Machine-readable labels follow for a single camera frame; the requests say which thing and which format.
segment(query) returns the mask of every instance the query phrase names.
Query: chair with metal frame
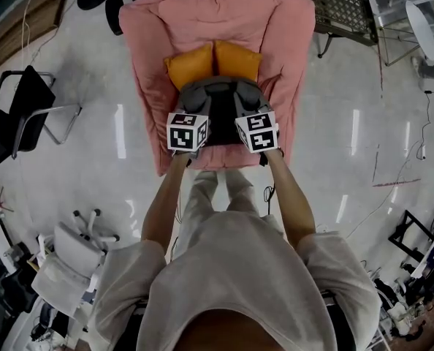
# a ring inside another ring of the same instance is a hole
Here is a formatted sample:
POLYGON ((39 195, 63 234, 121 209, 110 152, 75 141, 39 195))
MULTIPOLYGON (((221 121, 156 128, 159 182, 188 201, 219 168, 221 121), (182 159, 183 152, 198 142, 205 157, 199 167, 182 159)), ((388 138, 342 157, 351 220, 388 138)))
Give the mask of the chair with metal frame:
POLYGON ((49 72, 36 72, 31 66, 26 67, 25 70, 5 71, 1 74, 0 90, 4 80, 11 75, 22 75, 22 77, 9 113, 0 110, 0 164, 9 156, 15 159, 18 151, 33 151, 37 147, 42 129, 47 132, 55 144, 65 143, 82 110, 78 103, 53 107, 56 97, 51 87, 56 79, 49 72), (49 83, 46 84, 42 77, 49 78, 49 83), (76 108, 75 114, 63 137, 59 140, 48 129, 45 120, 50 112, 72 107, 76 108))

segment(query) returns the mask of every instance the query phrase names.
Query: white office chair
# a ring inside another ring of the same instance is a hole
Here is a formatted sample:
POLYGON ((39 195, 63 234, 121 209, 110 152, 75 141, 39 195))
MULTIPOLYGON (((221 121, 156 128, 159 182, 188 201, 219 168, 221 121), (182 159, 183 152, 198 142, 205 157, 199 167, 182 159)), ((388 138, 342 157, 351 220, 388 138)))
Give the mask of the white office chair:
POLYGON ((74 317, 84 293, 92 293, 96 288, 106 255, 103 241, 119 240, 117 235, 103 237, 94 232, 97 211, 92 211, 87 230, 81 234, 60 222, 53 237, 39 236, 41 267, 32 288, 66 316, 74 317), (50 238, 53 238, 54 252, 47 254, 45 244, 50 238))

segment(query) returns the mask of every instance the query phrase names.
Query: white cube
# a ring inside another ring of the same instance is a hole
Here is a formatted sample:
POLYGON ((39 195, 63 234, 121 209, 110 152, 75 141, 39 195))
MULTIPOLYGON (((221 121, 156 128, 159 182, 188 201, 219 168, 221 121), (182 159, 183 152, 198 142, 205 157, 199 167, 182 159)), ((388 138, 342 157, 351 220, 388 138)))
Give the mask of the white cube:
POLYGON ((278 124, 273 111, 236 118, 235 124, 241 140, 252 154, 278 147, 278 124))
POLYGON ((199 114, 168 113, 168 149, 197 151, 208 138, 209 118, 199 114))

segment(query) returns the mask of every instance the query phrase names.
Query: yellow cushion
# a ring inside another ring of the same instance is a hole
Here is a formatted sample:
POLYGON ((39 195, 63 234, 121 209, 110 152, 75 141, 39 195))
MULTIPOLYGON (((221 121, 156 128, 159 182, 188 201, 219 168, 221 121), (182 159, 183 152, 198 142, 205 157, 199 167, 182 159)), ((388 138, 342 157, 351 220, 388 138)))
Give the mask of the yellow cushion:
POLYGON ((196 50, 165 59, 168 76, 178 90, 190 82, 213 76, 212 45, 206 44, 196 50))
POLYGON ((260 53, 221 40, 216 40, 215 51, 219 75, 257 79, 260 53))

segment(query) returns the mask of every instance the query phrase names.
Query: white tile floor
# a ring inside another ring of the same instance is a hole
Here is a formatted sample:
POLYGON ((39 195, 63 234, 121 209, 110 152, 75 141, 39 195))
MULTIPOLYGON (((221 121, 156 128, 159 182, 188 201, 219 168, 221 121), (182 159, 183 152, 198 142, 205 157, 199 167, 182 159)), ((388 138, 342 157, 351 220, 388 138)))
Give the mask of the white tile floor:
MULTIPOLYGON (((52 35, 29 46, 24 65, 52 35)), ((393 280, 405 255, 387 237, 403 211, 408 209, 425 224, 434 215, 434 95, 430 96, 432 124, 425 128, 427 158, 419 161, 416 142, 427 121, 427 99, 408 58, 383 68, 381 91, 374 49, 335 39, 323 59, 316 53, 313 41, 290 167, 316 224, 348 236, 359 259, 368 261, 368 269, 382 267, 384 279, 393 280), (375 186, 398 179, 418 181, 395 188, 375 186)), ((92 208, 103 210, 101 224, 118 232, 122 244, 137 240, 161 179, 155 174, 130 63, 123 37, 115 37, 108 28, 103 6, 83 12, 74 5, 56 37, 41 49, 34 66, 56 74, 58 100, 80 100, 84 109, 63 146, 55 146, 42 133, 35 151, 0 165, 0 186, 7 205, 15 209, 7 214, 7 224, 16 240, 29 242, 58 221, 70 222, 73 210, 86 214, 92 208), (125 151, 118 148, 121 120, 125 151)), ((20 54, 15 55, 0 74, 21 66, 20 54)), ((5 85, 0 107, 9 106, 16 81, 5 85)), ((434 82, 428 86, 434 90, 434 82)), ((51 116, 48 125, 60 132, 68 118, 51 116)), ((265 214, 262 193, 272 184, 270 172, 252 167, 245 173, 265 214)), ((188 173, 183 181, 182 203, 191 178, 188 173)), ((216 209, 226 206, 224 188, 220 189, 216 209)), ((272 208, 280 213, 275 198, 272 208)))

